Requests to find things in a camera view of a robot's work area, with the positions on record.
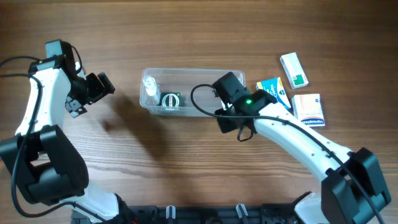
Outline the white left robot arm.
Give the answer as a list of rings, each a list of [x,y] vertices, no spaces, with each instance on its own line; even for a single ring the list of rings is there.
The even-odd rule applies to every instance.
[[[86,73],[76,48],[63,40],[45,45],[46,58],[33,58],[25,77],[30,96],[12,138],[1,141],[1,159],[11,174],[16,210],[31,217],[19,201],[41,203],[52,213],[70,207],[90,223],[133,223],[134,213],[116,194],[94,184],[87,166],[62,130],[65,113],[83,114],[115,89],[104,73]]]

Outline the green Zam-Buk ointment box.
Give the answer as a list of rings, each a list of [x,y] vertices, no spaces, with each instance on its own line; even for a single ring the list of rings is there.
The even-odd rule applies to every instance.
[[[182,106],[183,100],[180,92],[166,92],[160,95],[160,106],[167,109],[176,109]]]

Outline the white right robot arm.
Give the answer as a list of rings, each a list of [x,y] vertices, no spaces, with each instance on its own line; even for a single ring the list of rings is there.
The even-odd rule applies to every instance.
[[[224,133],[248,127],[278,144],[319,181],[321,192],[294,206],[303,223],[368,223],[391,203],[377,157],[368,149],[354,152],[325,138],[290,114],[264,90],[251,93],[236,75],[227,73],[212,84],[224,108],[215,117]]]

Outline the blue VapoDrops lozenge box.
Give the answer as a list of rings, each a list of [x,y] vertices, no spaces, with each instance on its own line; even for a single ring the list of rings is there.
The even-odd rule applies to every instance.
[[[292,108],[280,77],[259,81],[256,83],[256,89],[265,90],[270,95],[274,96],[285,109],[290,110]]]

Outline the small clear white bottle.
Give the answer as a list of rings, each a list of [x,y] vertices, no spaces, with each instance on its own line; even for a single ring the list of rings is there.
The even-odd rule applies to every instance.
[[[147,95],[152,99],[153,104],[158,105],[160,103],[161,92],[156,80],[150,75],[145,75],[142,78],[142,82],[145,86]]]

